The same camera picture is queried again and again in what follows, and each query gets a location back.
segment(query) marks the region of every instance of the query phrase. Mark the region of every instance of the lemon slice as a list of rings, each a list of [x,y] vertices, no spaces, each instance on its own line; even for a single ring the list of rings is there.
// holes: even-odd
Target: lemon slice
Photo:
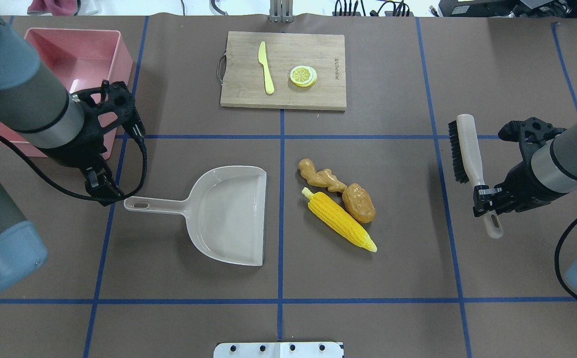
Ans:
[[[308,88],[317,81],[317,72],[309,66],[296,66],[290,71],[290,80],[296,86]]]

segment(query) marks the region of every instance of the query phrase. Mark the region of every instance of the pink plastic box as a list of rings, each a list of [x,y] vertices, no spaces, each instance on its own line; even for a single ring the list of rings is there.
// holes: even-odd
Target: pink plastic box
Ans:
[[[24,38],[70,93],[98,88],[102,80],[109,83],[123,81],[126,84],[129,81],[133,61],[119,31],[32,28]],[[115,119],[114,113],[99,117],[102,126]],[[0,135],[28,157],[45,157],[40,150],[1,123]],[[111,155],[115,135],[116,129],[105,134],[107,152],[102,155],[104,159],[109,159]]]

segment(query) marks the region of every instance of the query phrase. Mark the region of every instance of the corn cob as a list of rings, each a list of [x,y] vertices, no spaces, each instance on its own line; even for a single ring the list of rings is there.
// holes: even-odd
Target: corn cob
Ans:
[[[377,246],[366,230],[328,195],[322,192],[313,193],[306,187],[302,189],[302,193],[308,198],[308,208],[336,233],[356,246],[377,252]]]

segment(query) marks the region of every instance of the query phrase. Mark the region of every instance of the pink cloth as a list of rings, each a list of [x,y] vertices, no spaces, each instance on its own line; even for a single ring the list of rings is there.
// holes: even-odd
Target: pink cloth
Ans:
[[[52,13],[54,16],[72,16],[77,11],[77,0],[32,0],[27,8],[27,14]]]

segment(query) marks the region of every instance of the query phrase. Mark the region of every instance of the brush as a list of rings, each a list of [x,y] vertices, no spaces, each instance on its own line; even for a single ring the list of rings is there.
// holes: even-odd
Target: brush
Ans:
[[[456,181],[459,183],[471,181],[472,188],[485,185],[475,118],[468,114],[458,115],[457,120],[448,124],[448,131]],[[500,225],[495,211],[484,214],[482,219],[489,237],[500,238],[503,236],[503,227]]]

